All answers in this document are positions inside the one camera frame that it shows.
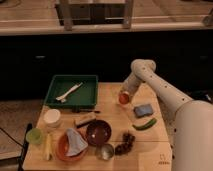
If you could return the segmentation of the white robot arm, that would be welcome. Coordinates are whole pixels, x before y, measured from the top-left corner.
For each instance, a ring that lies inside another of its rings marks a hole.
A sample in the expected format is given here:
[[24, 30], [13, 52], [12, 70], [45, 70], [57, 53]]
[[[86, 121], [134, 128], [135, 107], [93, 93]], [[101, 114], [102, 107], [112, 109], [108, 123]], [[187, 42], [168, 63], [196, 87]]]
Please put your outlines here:
[[119, 92], [121, 104], [132, 101], [147, 83], [175, 117], [172, 171], [213, 171], [213, 104], [194, 100], [155, 73], [153, 60], [136, 59]]

